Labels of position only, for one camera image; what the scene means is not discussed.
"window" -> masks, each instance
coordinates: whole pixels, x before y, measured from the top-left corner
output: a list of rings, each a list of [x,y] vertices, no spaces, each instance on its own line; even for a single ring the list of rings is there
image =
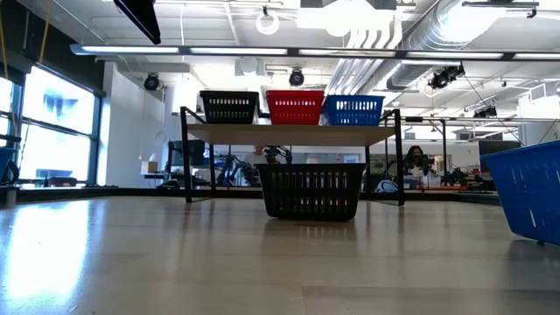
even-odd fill
[[[13,83],[4,78],[0,78],[0,110],[5,112],[10,111],[13,89]]]
[[[21,179],[44,179],[54,176],[88,179],[89,138],[72,136],[39,126],[24,124],[28,133],[24,154],[20,154]]]
[[[93,180],[88,177],[90,148],[97,142],[96,104],[91,92],[34,67],[25,79],[20,178]]]
[[[24,117],[90,134],[95,96],[37,67],[25,78]]]

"blue basket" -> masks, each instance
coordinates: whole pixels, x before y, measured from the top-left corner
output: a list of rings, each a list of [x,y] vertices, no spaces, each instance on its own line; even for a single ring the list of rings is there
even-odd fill
[[[379,126],[384,96],[329,95],[324,111],[333,126]]]
[[[2,177],[2,174],[6,171],[8,162],[10,162],[11,157],[16,152],[17,150],[15,149],[0,147],[0,177]]]
[[[560,245],[560,141],[482,156],[512,232]]]

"black basket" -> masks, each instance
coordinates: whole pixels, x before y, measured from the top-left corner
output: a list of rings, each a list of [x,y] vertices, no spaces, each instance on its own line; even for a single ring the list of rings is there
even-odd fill
[[[365,164],[258,164],[272,217],[348,221],[356,215]]]
[[[206,123],[251,124],[259,104],[257,92],[200,91]]]

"window frame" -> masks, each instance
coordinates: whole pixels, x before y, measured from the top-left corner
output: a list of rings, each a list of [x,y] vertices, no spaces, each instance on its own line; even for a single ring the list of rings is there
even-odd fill
[[[98,95],[90,88],[84,87],[81,84],[73,80],[69,80],[67,77],[56,73],[44,66],[36,66],[40,70],[44,70],[51,75],[54,75],[72,85],[75,85],[78,88],[82,88],[87,90],[89,93],[92,93],[94,96],[94,112],[93,112],[93,123],[92,123],[92,131],[91,133],[84,133],[75,129],[71,129],[68,127],[60,126],[58,124],[43,122],[37,119],[33,119],[27,116],[23,116],[24,112],[24,97],[25,97],[25,86],[27,84],[27,79],[25,76],[24,85],[20,87],[18,84],[12,82],[13,89],[12,89],[12,103],[10,112],[5,112],[0,110],[0,116],[5,116],[9,120],[8,124],[8,135],[15,136],[15,129],[13,128],[13,121],[12,115],[15,115],[15,121],[17,124],[17,129],[20,130],[20,136],[22,137],[22,141],[24,141],[25,135],[22,133],[24,124],[29,124],[47,129],[52,130],[55,132],[67,134],[70,136],[75,137],[86,137],[89,139],[89,157],[87,161],[87,179],[86,180],[78,180],[78,184],[88,184],[94,185],[97,183],[97,165],[98,165],[98,151],[99,151],[99,133],[101,128],[101,110],[102,110],[102,95]],[[14,155],[14,161],[19,160],[19,152]],[[34,184],[40,181],[37,178],[20,178],[18,183],[19,184]]]

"wooden tabletop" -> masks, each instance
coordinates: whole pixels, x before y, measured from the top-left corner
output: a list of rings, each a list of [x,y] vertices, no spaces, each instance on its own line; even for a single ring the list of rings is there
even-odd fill
[[[395,134],[392,127],[189,124],[209,144],[369,146]]]

